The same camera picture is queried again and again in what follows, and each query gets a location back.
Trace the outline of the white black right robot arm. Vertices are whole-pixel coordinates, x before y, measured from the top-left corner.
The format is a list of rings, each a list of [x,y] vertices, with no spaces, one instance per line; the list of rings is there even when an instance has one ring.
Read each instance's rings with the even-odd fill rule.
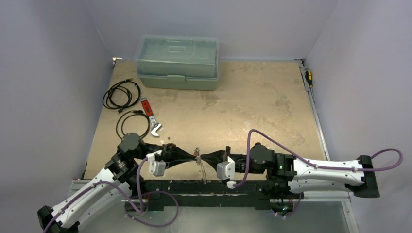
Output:
[[[319,166],[331,167],[323,169],[308,165],[308,159],[302,161],[255,143],[249,156],[220,150],[200,158],[216,170],[228,188],[233,188],[236,173],[265,173],[266,181],[257,185],[257,191],[267,197],[283,198],[305,191],[346,191],[360,198],[380,197],[371,157],[366,155],[345,162],[315,160]]]

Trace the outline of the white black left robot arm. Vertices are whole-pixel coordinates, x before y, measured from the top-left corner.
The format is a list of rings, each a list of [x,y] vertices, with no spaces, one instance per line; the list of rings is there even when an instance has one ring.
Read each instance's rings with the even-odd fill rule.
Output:
[[[85,186],[60,204],[38,210],[40,226],[45,233],[77,233],[92,217],[120,200],[126,200],[142,214],[148,209],[144,200],[157,193],[145,193],[142,166],[148,164],[149,172],[160,177],[167,168],[194,159],[174,144],[145,143],[138,134],[128,133],[117,152]]]

